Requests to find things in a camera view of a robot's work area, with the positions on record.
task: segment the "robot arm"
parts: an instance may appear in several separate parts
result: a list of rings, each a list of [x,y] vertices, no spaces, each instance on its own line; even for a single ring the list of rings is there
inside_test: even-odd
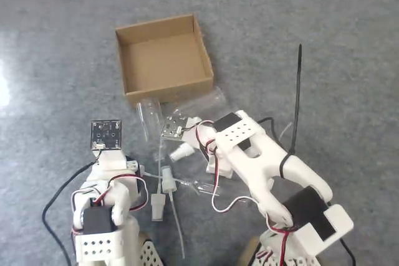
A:
[[[296,228],[288,241],[288,259],[293,255],[314,257],[353,228],[342,206],[327,205],[332,199],[330,186],[296,156],[288,157],[282,171],[284,178],[304,189],[285,203],[274,197],[271,193],[273,178],[280,176],[279,167],[287,152],[244,111],[230,113],[212,127],[200,126],[185,132],[182,140],[198,148],[198,141],[193,141],[195,130],[202,144],[214,140],[220,175],[230,178],[232,172],[236,172],[266,219],[283,227]],[[207,172],[214,173],[214,164],[215,159],[210,157]],[[272,240],[278,252],[276,246],[281,244],[282,236],[267,235],[266,239],[265,244]]]
[[[120,148],[120,132],[119,120],[92,122],[92,151],[95,156],[102,152],[72,195],[72,232],[81,266],[140,265],[140,228],[129,210],[139,198],[137,180],[142,179],[138,163],[127,161]]]

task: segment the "open cardboard box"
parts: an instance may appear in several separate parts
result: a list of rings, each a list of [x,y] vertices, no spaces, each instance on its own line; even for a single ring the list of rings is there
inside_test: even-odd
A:
[[[125,95],[186,100],[213,88],[213,70],[194,15],[135,24],[116,30]]]

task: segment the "circuit board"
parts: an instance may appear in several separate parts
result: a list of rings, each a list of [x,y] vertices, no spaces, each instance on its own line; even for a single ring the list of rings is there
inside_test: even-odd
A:
[[[120,150],[122,148],[121,120],[92,121],[90,147],[93,150]]]
[[[186,128],[187,117],[168,116],[163,125],[161,137],[166,140],[181,140],[183,131]]]

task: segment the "white wire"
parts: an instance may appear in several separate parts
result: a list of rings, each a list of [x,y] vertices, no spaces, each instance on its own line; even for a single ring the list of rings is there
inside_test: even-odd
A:
[[[224,209],[218,209],[218,208],[216,208],[216,206],[214,205],[214,197],[215,197],[215,195],[216,195],[216,190],[217,190],[217,188],[218,188],[218,185],[219,185],[219,171],[216,172],[216,185],[215,185],[215,187],[214,187],[214,189],[213,189],[212,200],[211,200],[211,202],[212,202],[212,208],[213,208],[216,212],[218,212],[218,213],[225,213],[225,212],[228,212],[228,211],[234,206],[234,204],[235,204],[236,202],[238,202],[240,199],[249,199],[250,201],[254,202],[255,204],[257,204],[257,205],[259,204],[259,203],[257,202],[257,200],[255,200],[253,197],[249,197],[249,196],[238,196],[238,197],[236,197],[235,199],[233,199],[233,201],[230,203],[230,205],[228,205],[226,208],[224,208]]]
[[[72,211],[74,211],[74,204],[75,204],[75,203],[74,203],[74,196],[75,196],[76,194],[78,194],[78,193],[87,192],[88,190],[91,190],[91,191],[94,191],[94,192],[98,193],[97,190],[95,190],[93,186],[87,186],[87,187],[84,187],[84,188],[75,190],[75,191],[70,195],[70,207],[71,207]]]
[[[177,231],[179,233],[180,247],[181,247],[181,256],[184,259],[186,257],[185,245],[184,245],[184,242],[183,242],[183,234],[181,233],[181,227],[180,227],[180,223],[179,223],[179,218],[177,217],[177,212],[176,212],[175,202],[173,201],[172,192],[169,192],[169,198],[170,198],[170,203],[172,205],[173,215],[175,216]]]
[[[160,148],[158,149],[158,188],[156,189],[156,193],[161,193],[161,152],[162,152],[162,138],[160,138]]]
[[[290,121],[288,123],[288,125],[284,128],[284,130],[281,131],[280,136],[279,136],[279,141],[281,141],[282,136],[284,135],[284,133],[289,129],[289,127],[292,126],[292,122]]]

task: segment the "gray carpet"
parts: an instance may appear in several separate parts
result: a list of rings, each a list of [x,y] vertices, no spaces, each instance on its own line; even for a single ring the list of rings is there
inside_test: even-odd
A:
[[[121,118],[125,151],[155,169],[122,95],[113,30],[189,12],[201,24],[217,85],[254,118],[277,118],[278,131],[293,117],[303,44],[297,154],[351,215],[355,230],[346,240],[358,265],[399,263],[399,0],[0,0],[0,74],[10,96],[0,107],[1,264],[64,265],[41,211],[93,159],[90,120]],[[4,98],[3,81],[0,91]],[[193,161],[174,165],[175,176],[211,181]],[[49,212],[70,255],[69,196],[84,178]],[[148,182],[153,190],[156,181]],[[292,194],[285,186],[276,183],[281,199]],[[251,204],[220,215],[209,196],[187,188],[175,199],[185,261],[170,207],[162,223],[150,221],[150,206],[137,213],[168,265],[232,265],[265,229]],[[322,256],[326,265],[349,265],[339,245]]]

